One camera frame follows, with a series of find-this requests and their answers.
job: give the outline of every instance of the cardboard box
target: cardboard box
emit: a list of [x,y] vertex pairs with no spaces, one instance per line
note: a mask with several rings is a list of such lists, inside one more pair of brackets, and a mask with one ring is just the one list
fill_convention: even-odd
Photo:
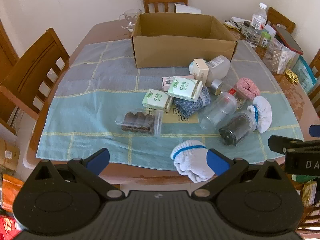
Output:
[[187,67],[195,58],[231,60],[236,39],[216,18],[188,13],[145,13],[136,21],[132,47],[137,68]]
[[193,61],[193,77],[196,80],[201,80],[202,84],[207,81],[209,68],[202,58],[195,58]]
[[0,139],[0,165],[17,171],[19,155],[20,151],[17,147],[11,146],[5,140]]
[[[193,79],[193,76],[180,76],[188,79]],[[162,91],[167,92],[172,81],[174,80],[175,77],[163,77],[162,78]]]

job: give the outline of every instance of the orange bag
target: orange bag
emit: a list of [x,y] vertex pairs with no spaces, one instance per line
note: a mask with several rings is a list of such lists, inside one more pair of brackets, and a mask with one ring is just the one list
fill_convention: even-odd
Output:
[[18,195],[23,182],[7,174],[2,179],[2,208],[12,213],[13,202]]

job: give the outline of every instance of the white bottle cap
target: white bottle cap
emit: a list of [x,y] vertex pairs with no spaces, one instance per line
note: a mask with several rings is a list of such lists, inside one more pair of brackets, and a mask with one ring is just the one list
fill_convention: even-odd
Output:
[[266,9],[266,8],[267,8],[267,5],[264,4],[264,3],[262,3],[262,2],[259,4],[259,6],[260,6],[261,8],[263,8],[263,9]]

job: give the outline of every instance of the silver cap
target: silver cap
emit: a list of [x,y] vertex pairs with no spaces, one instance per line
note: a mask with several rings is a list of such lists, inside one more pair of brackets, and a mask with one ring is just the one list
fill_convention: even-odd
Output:
[[223,83],[222,80],[215,79],[215,80],[212,81],[210,87],[215,92],[222,85],[222,83]]

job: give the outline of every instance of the rolled sock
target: rolled sock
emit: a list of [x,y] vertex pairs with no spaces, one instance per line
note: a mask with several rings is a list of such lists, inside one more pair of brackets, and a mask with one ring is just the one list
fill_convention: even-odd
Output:
[[256,84],[249,78],[240,78],[236,83],[237,90],[246,98],[253,100],[260,95],[260,90]]
[[260,133],[263,133],[269,129],[272,122],[272,111],[268,100],[262,96],[257,96],[253,100],[253,105],[248,106],[247,109],[251,113],[255,113],[257,115],[257,130]]
[[188,176],[193,182],[201,182],[214,175],[207,164],[207,152],[202,142],[188,140],[177,145],[170,158],[179,174]]
[[180,114],[184,117],[193,115],[196,111],[209,105],[211,98],[207,87],[203,86],[200,92],[200,96],[196,102],[174,98],[173,103],[176,105]]

